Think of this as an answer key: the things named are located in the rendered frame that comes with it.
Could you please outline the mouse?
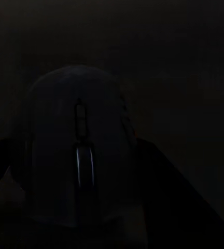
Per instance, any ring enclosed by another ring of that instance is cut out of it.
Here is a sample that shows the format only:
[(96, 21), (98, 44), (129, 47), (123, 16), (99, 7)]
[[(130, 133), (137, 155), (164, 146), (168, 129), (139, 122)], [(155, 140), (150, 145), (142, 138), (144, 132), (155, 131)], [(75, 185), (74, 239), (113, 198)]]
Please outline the mouse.
[(13, 119), (11, 177), (28, 218), (77, 227), (142, 202), (138, 148), (116, 79), (73, 65), (36, 80)]

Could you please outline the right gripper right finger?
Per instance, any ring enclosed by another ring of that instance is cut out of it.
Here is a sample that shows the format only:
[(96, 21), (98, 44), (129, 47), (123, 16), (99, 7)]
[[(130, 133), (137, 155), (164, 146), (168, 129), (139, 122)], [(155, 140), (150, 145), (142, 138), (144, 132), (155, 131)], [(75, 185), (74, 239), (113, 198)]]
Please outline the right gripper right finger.
[(224, 221), (151, 142), (137, 138), (149, 249), (224, 249)]

